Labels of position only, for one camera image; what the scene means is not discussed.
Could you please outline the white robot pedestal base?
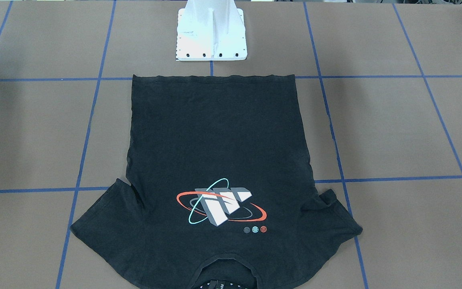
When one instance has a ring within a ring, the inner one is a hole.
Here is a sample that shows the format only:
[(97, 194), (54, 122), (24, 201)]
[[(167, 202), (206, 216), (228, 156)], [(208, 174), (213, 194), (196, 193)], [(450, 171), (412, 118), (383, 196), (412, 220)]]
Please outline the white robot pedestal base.
[(177, 61), (247, 59), (244, 12), (233, 0), (188, 0), (178, 10)]

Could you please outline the black printed t-shirt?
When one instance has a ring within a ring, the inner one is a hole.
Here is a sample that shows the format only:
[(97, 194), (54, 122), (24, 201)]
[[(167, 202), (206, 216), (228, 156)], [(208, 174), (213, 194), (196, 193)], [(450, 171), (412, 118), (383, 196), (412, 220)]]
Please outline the black printed t-shirt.
[(72, 233), (141, 289), (293, 289), (362, 228), (319, 193), (295, 77), (132, 79), (126, 179)]

